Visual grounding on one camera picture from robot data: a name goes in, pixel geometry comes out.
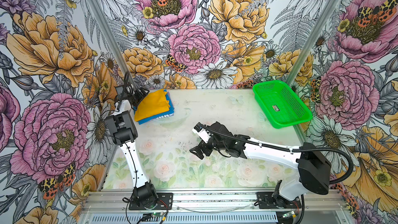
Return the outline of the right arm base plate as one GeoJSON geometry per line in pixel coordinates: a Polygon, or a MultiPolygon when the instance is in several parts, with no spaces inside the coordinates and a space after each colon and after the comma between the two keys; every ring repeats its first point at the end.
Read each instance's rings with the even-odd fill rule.
{"type": "Polygon", "coordinates": [[[256,197],[254,206],[258,206],[259,209],[301,209],[302,207],[299,197],[288,201],[279,195],[274,196],[274,193],[269,191],[257,192],[256,197]]]}

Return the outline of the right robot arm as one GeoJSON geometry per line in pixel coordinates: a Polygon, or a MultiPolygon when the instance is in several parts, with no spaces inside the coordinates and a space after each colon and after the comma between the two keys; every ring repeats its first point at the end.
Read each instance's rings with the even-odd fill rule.
{"type": "Polygon", "coordinates": [[[210,126],[197,123],[192,131],[201,141],[190,152],[199,159],[210,156],[213,151],[225,151],[232,158],[259,159],[291,168],[294,174],[280,179],[274,192],[264,199],[275,208],[287,208],[308,192],[322,196],[329,193],[331,163],[310,143],[302,146],[266,143],[232,134],[219,122],[210,126]]]}

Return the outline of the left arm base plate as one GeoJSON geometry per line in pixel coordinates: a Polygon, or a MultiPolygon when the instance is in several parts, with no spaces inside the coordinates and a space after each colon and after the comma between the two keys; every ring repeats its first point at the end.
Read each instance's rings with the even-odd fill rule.
{"type": "Polygon", "coordinates": [[[134,196],[127,209],[131,211],[171,210],[173,206],[173,193],[161,192],[148,196],[134,196]]]}

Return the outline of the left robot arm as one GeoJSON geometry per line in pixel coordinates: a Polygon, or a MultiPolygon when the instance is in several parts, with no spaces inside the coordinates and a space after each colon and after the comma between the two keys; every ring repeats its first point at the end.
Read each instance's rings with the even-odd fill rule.
{"type": "Polygon", "coordinates": [[[127,85],[118,86],[116,91],[118,102],[115,104],[115,111],[106,117],[105,122],[114,144],[124,153],[130,169],[134,187],[128,203],[140,208],[154,209],[159,197],[140,162],[136,143],[138,131],[132,119],[132,111],[137,109],[149,91],[143,88],[134,90],[127,85]]]}

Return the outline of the yellow t shirt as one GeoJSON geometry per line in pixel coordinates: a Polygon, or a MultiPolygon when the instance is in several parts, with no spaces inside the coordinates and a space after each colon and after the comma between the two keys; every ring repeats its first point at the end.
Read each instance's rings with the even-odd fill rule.
{"type": "Polygon", "coordinates": [[[169,100],[166,98],[167,91],[158,90],[149,93],[139,104],[134,115],[136,122],[153,117],[170,110],[169,100]]]}

